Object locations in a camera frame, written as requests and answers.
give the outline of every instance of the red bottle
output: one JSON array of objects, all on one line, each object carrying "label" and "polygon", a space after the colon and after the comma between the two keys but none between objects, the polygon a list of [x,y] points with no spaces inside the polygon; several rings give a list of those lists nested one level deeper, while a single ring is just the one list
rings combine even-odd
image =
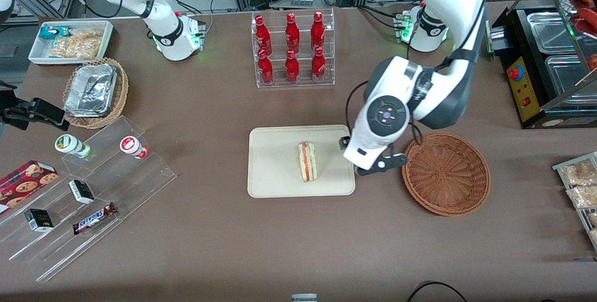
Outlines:
[{"label": "red bottle", "polygon": [[296,55],[300,51],[300,31],[293,13],[286,15],[286,44]]},{"label": "red bottle", "polygon": [[255,30],[257,44],[260,49],[265,50],[266,56],[270,56],[272,52],[271,37],[269,36],[269,30],[267,30],[267,27],[263,24],[263,16],[257,15],[255,17],[255,23],[257,24],[257,29]]},{"label": "red bottle", "polygon": [[263,84],[273,84],[273,68],[271,68],[271,62],[267,58],[265,50],[259,49],[257,56],[259,57],[257,67],[259,68],[259,75],[262,77]]},{"label": "red bottle", "polygon": [[316,83],[324,82],[326,74],[326,59],[324,58],[324,48],[320,45],[315,47],[315,57],[311,60],[311,79]]},{"label": "red bottle", "polygon": [[290,85],[299,83],[299,62],[294,58],[294,50],[286,51],[286,80]]},{"label": "red bottle", "polygon": [[315,52],[315,48],[318,46],[324,46],[324,32],[326,27],[324,26],[324,15],[320,11],[316,11],[313,14],[313,25],[311,26],[311,51]]}]

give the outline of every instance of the white tray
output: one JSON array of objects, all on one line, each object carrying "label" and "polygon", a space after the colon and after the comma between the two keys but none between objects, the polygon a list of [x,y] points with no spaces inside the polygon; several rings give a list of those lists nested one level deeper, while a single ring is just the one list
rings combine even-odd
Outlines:
[{"label": "white tray", "polygon": [[[251,197],[345,196],[354,191],[354,168],[342,156],[344,125],[255,128],[249,136],[247,191]],[[319,178],[303,182],[299,143],[315,144]]]},{"label": "white tray", "polygon": [[83,64],[87,62],[91,62],[92,60],[102,59],[106,54],[106,50],[108,47],[108,43],[110,41],[110,36],[112,30],[114,29],[113,25],[108,21],[52,21],[52,22],[43,22],[39,29],[43,26],[69,26],[71,28],[77,29],[101,29],[104,30],[104,34],[102,36],[102,42],[100,43],[100,48],[98,49],[97,55],[95,58],[91,59],[83,59],[83,58],[57,58],[57,57],[50,57],[49,51],[52,49],[54,45],[54,40],[45,40],[40,37],[35,37],[35,41],[33,46],[31,47],[31,51],[29,52],[29,60],[35,64],[46,64],[46,65],[65,65],[65,64]]}]

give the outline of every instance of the brown wicker basket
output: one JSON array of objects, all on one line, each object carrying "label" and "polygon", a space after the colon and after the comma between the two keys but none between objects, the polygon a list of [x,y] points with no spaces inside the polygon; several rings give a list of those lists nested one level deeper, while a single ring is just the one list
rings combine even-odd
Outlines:
[{"label": "brown wicker basket", "polygon": [[478,209],[489,194],[491,179],[483,156],[460,136],[433,132],[423,145],[412,142],[403,179],[424,208],[443,216],[463,216]]},{"label": "brown wicker basket", "polygon": [[[118,119],[118,117],[121,115],[122,109],[124,109],[124,104],[126,103],[126,94],[128,93],[128,77],[126,76],[126,72],[124,72],[122,66],[118,64],[116,60],[110,58],[93,60],[92,62],[88,62],[83,65],[92,66],[99,64],[111,64],[118,69],[116,87],[114,89],[114,96],[112,97],[111,111],[106,117],[103,118],[75,118],[65,114],[64,118],[73,126],[84,127],[87,129],[106,127],[107,125],[110,125],[116,121],[116,119]],[[62,102],[66,102],[66,97],[69,95],[70,85],[75,77],[75,72],[70,75],[69,82],[66,84],[66,89],[64,89],[64,93],[62,94]]]}]

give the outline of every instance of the brown table surface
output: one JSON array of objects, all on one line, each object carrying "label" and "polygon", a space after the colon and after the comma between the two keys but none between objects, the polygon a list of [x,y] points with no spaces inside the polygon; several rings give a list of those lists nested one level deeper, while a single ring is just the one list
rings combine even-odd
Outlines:
[{"label": "brown table surface", "polygon": [[[493,18],[504,6],[490,4]],[[475,213],[427,212],[395,170],[357,177],[346,197],[251,198],[253,128],[344,123],[352,87],[406,47],[359,10],[335,9],[335,87],[258,90],[250,16],[217,15],[205,50],[182,62],[156,51],[141,20],[112,21],[118,34],[109,55],[130,79],[124,115],[179,177],[47,283],[37,283],[25,262],[1,257],[0,301],[283,302],[318,293],[322,302],[395,302],[426,280],[450,283],[469,301],[597,298],[597,264],[573,262],[595,253],[551,170],[595,151],[595,130],[521,130],[499,60],[480,61],[469,107],[446,129],[489,165],[491,192]],[[448,41],[430,54],[411,51],[411,59],[437,64],[450,48]],[[72,71],[32,64],[21,97],[62,105]],[[352,119],[361,105],[354,98]],[[53,149],[60,134],[40,124],[7,128],[0,175],[28,159],[60,159]],[[411,140],[407,132],[397,147]],[[428,287],[414,301],[432,297],[458,300]]]}]

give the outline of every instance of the sandwich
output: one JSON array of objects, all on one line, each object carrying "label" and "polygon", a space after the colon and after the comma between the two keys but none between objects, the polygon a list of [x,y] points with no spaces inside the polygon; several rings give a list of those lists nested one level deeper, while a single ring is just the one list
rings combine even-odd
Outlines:
[{"label": "sandwich", "polygon": [[301,142],[298,145],[298,157],[300,160],[300,172],[304,182],[311,182],[317,179],[317,164],[315,162],[315,145],[313,142]]}]

